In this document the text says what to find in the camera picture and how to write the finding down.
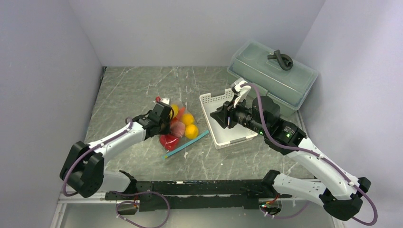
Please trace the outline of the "yellow toy fruit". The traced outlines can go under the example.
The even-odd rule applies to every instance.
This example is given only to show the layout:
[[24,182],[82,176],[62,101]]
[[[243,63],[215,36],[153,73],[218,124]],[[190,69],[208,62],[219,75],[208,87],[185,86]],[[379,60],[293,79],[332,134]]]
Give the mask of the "yellow toy fruit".
[[195,123],[195,119],[193,117],[193,115],[191,113],[184,113],[181,118],[180,121],[185,124],[185,126],[189,126]]

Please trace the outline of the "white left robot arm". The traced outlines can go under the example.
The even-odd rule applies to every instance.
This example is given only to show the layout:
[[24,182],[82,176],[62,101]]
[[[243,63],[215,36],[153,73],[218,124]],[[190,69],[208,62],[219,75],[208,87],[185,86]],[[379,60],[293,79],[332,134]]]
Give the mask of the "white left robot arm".
[[73,144],[60,171],[66,197],[88,198],[100,190],[129,200],[138,194],[137,180],[125,171],[106,172],[105,165],[119,153],[156,135],[167,135],[174,118],[173,108],[157,102],[152,110],[127,117],[120,130],[94,142]]

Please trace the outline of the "yellow toy lemon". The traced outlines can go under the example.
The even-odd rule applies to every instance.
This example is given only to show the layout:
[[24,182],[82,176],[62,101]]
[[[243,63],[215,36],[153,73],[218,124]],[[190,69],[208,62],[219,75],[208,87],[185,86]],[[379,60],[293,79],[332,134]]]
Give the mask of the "yellow toy lemon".
[[172,108],[172,111],[171,111],[170,116],[171,116],[171,119],[173,119],[173,118],[175,118],[177,116],[177,114],[179,112],[179,107],[176,104],[172,104],[171,108]]

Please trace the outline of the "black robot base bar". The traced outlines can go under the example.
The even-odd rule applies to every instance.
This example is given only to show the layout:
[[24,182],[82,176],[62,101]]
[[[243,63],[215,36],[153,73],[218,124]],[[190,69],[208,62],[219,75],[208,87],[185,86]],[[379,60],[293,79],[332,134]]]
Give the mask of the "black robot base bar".
[[138,200],[141,212],[166,209],[243,208],[259,209],[264,200],[278,195],[270,170],[262,180],[133,180],[122,193],[109,191],[106,200]]

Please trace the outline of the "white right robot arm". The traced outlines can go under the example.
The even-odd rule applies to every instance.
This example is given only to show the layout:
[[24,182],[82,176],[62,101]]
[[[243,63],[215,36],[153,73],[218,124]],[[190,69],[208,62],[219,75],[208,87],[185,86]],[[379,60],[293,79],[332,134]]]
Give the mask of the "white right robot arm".
[[279,116],[279,106],[271,98],[262,96],[247,108],[245,102],[235,105],[226,101],[210,114],[222,128],[242,126],[263,136],[270,148],[303,165],[318,183],[292,178],[276,170],[269,170],[261,181],[267,197],[279,194],[304,198],[319,206],[331,216],[347,221],[356,219],[371,182],[355,177],[324,155],[294,123]]

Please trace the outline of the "pink toy peach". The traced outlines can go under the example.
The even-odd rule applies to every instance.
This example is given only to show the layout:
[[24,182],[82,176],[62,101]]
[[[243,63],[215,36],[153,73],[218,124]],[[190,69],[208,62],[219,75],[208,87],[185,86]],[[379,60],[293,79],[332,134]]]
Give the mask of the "pink toy peach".
[[185,132],[185,124],[180,121],[174,122],[170,126],[171,134],[176,137],[183,137]]

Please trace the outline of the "white perforated plastic basket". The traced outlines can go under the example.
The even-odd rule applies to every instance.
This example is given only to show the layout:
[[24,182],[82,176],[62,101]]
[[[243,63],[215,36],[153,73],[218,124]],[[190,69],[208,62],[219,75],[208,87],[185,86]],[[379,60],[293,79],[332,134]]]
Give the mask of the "white perforated plastic basket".
[[215,94],[206,93],[199,96],[201,109],[217,150],[250,141],[258,135],[239,124],[231,129],[223,129],[210,117],[211,112],[216,111],[224,102],[231,101],[233,96],[234,93],[229,88]]

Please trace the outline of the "clear zip top bag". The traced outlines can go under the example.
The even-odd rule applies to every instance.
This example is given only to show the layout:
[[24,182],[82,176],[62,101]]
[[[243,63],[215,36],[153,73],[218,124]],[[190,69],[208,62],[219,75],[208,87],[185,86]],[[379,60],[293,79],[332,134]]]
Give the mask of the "clear zip top bag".
[[161,146],[166,149],[162,159],[175,155],[210,133],[208,130],[200,131],[193,114],[188,111],[187,105],[182,101],[159,96],[155,98],[155,101],[165,103],[172,108],[169,132],[159,136]]

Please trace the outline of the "red toy strawberry with leaves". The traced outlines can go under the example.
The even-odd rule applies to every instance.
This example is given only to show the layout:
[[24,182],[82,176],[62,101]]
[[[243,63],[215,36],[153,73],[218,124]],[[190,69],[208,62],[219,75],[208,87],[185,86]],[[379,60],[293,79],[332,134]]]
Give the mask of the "red toy strawberry with leaves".
[[159,142],[164,149],[168,151],[173,151],[177,148],[179,137],[172,134],[160,135]]

